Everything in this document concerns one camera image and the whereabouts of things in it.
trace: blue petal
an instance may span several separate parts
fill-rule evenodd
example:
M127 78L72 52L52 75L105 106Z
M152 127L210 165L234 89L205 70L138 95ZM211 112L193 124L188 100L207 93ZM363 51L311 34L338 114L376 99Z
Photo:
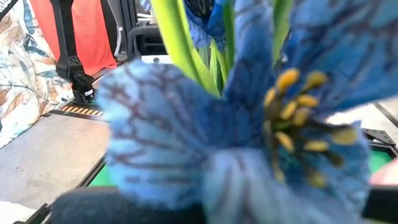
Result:
M272 6L269 1L237 0L234 10L235 66L224 96L255 111L257 117L262 98L274 83Z
M286 67L321 70L329 86L319 110L332 113L398 93L398 2L302 0L290 17Z
M139 0L139 3L145 10L152 10L150 0Z
M331 140L328 133L310 130L307 138L329 142L330 151L340 155L344 164L340 168L333 166L325 156L307 154L305 158L310 165L319 170L327 179L326 189L314 189L308 184L301 164L290 154L284 152L281 164L287 184L297 195L315 204L333 202L349 213L360 215L369 193L369 147L360 128L360 122L352 124L359 138L350 146L340 146Z
M105 75L96 101L111 130L112 180L142 206L197 202L207 154L250 137L245 111L214 99L174 65L127 63Z
M198 25L188 20L189 33L191 34L193 44L197 48L208 47L211 43L211 37Z
M225 0L218 0L214 2L214 6L208 21L205 21L203 18L194 15L187 7L187 3L185 3L185 10L187 12L188 21L196 24L208 36L212 37L216 41L217 47L220 50L224 50L226 46L225 26L223 19L223 5L225 4L225 2ZM191 35L195 42L195 39L197 39L198 37L195 37L195 33L193 32L191 32Z
M260 149L225 149L205 167L203 204L209 224L360 223L331 196L303 197L276 182Z

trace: green leaf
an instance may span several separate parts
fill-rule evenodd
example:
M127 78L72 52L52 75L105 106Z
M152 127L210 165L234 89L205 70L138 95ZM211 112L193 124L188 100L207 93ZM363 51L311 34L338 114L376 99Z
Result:
M153 0L152 7L172 62L206 91L219 96L220 93L210 77L207 66L193 45L183 0Z
M218 50L217 44L214 40L211 41L210 49L212 52L214 52L214 54L212 54L211 57L216 58L218 65L220 66L223 86L225 86L227 79L228 79L229 69L226 66L224 55Z
M293 0L274 0L274 61L280 57L280 49L289 32L289 12Z
M224 83L221 74L220 64L218 63L217 52L213 50L213 47L210 48L210 74L213 77L214 83L217 86L219 92L223 91Z
M228 66L228 71L232 69L234 65L234 54L235 54L235 39L234 39L234 8L231 0L229 0L223 8L223 19L225 26L225 36L227 41L227 46L225 49L226 54L226 65Z
M199 55L203 60L203 63L209 67L209 48L208 47L201 47L198 49Z

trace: green surface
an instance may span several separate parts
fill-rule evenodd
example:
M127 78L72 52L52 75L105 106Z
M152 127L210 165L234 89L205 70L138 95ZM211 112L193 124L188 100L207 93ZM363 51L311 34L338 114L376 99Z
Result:
M382 166L386 165L391 161L390 156L386 152L377 152L372 151L371 154L371 172L374 173L375 171L379 170ZM99 174L95 177L92 181L90 186L112 186L112 181L109 178L109 170L105 166Z
M91 182L90 186L112 186L112 180L109 178L109 170L106 166L101 169L98 175Z
M382 166L386 165L391 161L391 157L386 152L372 151L371 154L371 172L374 173L379 170Z

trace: gray mat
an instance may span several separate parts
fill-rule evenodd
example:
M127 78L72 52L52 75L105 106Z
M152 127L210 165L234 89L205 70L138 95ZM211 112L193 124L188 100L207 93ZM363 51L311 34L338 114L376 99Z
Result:
M104 154L107 124L51 115L0 149L0 200L39 208L74 188Z

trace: blue flower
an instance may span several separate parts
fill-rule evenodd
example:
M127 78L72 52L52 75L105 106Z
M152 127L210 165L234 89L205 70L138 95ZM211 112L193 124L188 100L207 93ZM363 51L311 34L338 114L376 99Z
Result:
M173 65L107 74L112 180L141 206L204 206L208 223L358 223L369 191L360 123L338 110L397 93L395 0L300 0L272 69L272 8L236 0L234 68L215 98Z
M226 45L223 6L227 0L184 0L185 10L193 44L195 47L208 47L214 39L219 50ZM150 0L140 0L141 6L151 10Z

